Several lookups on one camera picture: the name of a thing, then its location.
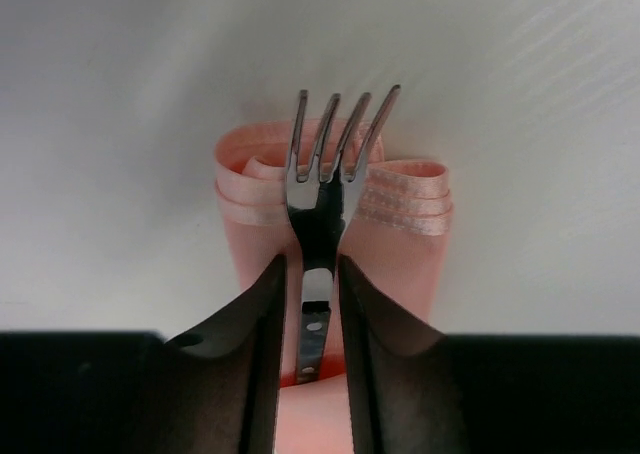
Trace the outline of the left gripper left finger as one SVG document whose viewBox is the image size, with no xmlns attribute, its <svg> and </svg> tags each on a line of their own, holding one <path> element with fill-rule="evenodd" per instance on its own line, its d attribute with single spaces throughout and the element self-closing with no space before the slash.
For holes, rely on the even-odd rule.
<svg viewBox="0 0 640 454">
<path fill-rule="evenodd" d="M 286 260 L 185 332 L 5 332 L 5 453 L 269 453 Z"/>
</svg>

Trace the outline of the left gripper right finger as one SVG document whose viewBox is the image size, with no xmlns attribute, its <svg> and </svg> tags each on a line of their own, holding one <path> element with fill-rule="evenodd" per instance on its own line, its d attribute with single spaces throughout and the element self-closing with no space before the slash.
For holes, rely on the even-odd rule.
<svg viewBox="0 0 640 454">
<path fill-rule="evenodd" d="M 635 453 L 639 340 L 445 334 L 348 257 L 339 304 L 358 453 Z"/>
</svg>

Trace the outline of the pink satin napkin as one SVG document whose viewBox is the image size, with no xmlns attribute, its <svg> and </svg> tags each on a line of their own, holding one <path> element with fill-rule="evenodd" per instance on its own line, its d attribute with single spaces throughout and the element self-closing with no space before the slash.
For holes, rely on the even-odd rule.
<svg viewBox="0 0 640 454">
<path fill-rule="evenodd" d="M 295 364 L 302 283 L 301 253 L 289 225 L 283 179 L 289 122 L 233 129 L 216 144 L 216 194 L 239 284 L 250 287 L 279 254 L 288 259 L 287 311 L 275 449 L 349 453 L 353 449 L 340 321 L 333 318 L 319 379 L 297 384 Z M 371 152 L 357 213 L 341 241 L 379 290 L 418 318 L 429 314 L 454 212 L 448 169 L 388 160 Z"/>
</svg>

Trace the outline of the silver fork black handle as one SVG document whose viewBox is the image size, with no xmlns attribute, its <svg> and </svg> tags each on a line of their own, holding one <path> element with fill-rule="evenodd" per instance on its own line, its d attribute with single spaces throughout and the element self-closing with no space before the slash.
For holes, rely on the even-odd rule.
<svg viewBox="0 0 640 454">
<path fill-rule="evenodd" d="M 341 99 L 338 93 L 332 95 L 304 165 L 300 159 L 308 92 L 299 93 L 284 180 L 286 211 L 302 254 L 295 370 L 298 384 L 314 382 L 319 377 L 331 318 L 338 248 L 356 212 L 373 146 L 400 91 L 398 84 L 390 88 L 365 132 L 355 159 L 350 161 L 347 147 L 371 99 L 370 93 L 363 93 L 340 135 L 333 158 L 325 162 L 323 157 Z"/>
</svg>

